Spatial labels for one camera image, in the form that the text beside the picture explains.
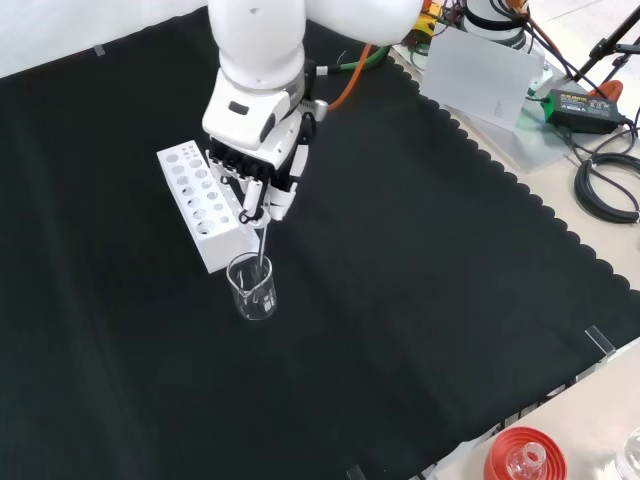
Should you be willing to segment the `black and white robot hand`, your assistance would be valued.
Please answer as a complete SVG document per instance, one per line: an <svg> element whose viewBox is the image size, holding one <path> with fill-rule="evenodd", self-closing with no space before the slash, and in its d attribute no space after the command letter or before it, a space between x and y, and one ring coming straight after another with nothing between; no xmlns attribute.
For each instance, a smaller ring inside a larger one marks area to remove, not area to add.
<svg viewBox="0 0 640 480"><path fill-rule="evenodd" d="M225 182L239 184L243 224L281 221L295 200L317 124L328 113L327 102L310 97L311 83L302 75L285 88L251 90L217 74L202 119L206 154Z"/></svg>

